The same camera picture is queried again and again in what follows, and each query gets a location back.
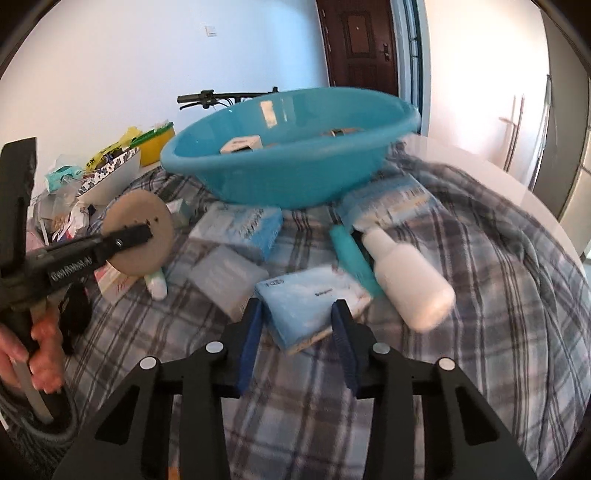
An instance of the door panel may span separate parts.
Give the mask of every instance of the door panel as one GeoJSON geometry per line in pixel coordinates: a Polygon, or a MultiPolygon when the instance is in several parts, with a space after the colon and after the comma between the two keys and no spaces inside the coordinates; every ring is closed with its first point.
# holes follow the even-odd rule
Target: door panel
{"type": "Polygon", "coordinates": [[[388,0],[317,0],[330,84],[398,94],[388,0]]]}

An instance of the white and blue package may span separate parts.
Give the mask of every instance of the white and blue package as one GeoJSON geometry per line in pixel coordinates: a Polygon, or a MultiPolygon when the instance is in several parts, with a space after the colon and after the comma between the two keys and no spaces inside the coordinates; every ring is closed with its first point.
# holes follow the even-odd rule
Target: white and blue package
{"type": "Polygon", "coordinates": [[[353,317],[372,300],[351,275],[332,265],[261,281],[255,295],[267,306],[273,340],[288,354],[330,335],[330,309],[336,300],[346,300],[353,317]]]}
{"type": "Polygon", "coordinates": [[[243,257],[265,261],[283,226],[276,207],[249,207],[216,202],[189,234],[192,241],[227,245],[243,257]]]}
{"type": "Polygon", "coordinates": [[[441,205],[414,177],[373,181],[343,196],[336,211],[349,230],[389,228],[441,205]]]}

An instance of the plaid fabric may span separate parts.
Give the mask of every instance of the plaid fabric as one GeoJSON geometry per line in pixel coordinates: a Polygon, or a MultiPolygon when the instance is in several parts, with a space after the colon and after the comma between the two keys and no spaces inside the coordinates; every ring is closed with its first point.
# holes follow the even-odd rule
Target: plaid fabric
{"type": "MultiPolygon", "coordinates": [[[[540,479],[550,478],[577,432],[591,391],[586,280],[535,219],[461,171],[400,151],[391,152],[389,160],[381,175],[410,173],[443,205],[389,233],[427,256],[454,287],[457,305],[449,320],[423,335],[410,331],[385,299],[375,301],[361,321],[379,341],[410,358],[457,359],[518,439],[540,479]]],[[[196,179],[162,169],[131,188],[151,190],[165,201],[184,198],[197,209],[197,218],[214,201],[196,179]]],[[[285,212],[269,272],[334,261],[328,232],[335,222],[330,206],[285,212]]],[[[218,338],[227,324],[187,281],[203,255],[188,243],[189,231],[177,234],[164,267],[169,290],[164,301],[153,302],[139,281],[113,307],[90,285],[93,320],[66,369],[82,420],[145,355],[163,362],[183,358],[218,338]]],[[[174,422],[179,408],[177,401],[174,422]]],[[[223,410],[235,479],[362,477],[372,401],[352,398],[330,338],[285,356],[264,335],[250,389],[240,400],[224,400],[223,410]]],[[[416,476],[421,478],[418,405],[415,417],[416,476]]],[[[171,463],[177,456],[174,428],[171,463]]]]}

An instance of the brown circular disc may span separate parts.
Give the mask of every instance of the brown circular disc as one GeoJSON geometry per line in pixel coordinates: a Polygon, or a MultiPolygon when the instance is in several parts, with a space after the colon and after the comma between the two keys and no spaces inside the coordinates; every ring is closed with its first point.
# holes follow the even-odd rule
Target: brown circular disc
{"type": "Polygon", "coordinates": [[[173,247],[173,219],[166,204],[147,190],[132,190],[109,208],[101,232],[107,235],[138,223],[146,223],[153,237],[116,254],[109,263],[121,273],[142,277],[162,267],[173,247]]]}

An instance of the white wall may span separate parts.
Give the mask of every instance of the white wall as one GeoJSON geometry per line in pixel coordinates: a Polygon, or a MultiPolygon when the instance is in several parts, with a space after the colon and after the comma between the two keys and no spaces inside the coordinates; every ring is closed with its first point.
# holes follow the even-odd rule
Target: white wall
{"type": "Polygon", "coordinates": [[[0,79],[0,145],[38,137],[38,193],[61,153],[211,112],[179,112],[178,95],[327,85],[314,0],[61,0],[0,79]]]}
{"type": "Polygon", "coordinates": [[[503,166],[509,127],[525,112],[511,174],[523,183],[544,107],[548,45],[531,0],[424,0],[431,60],[429,137],[503,166]]]}

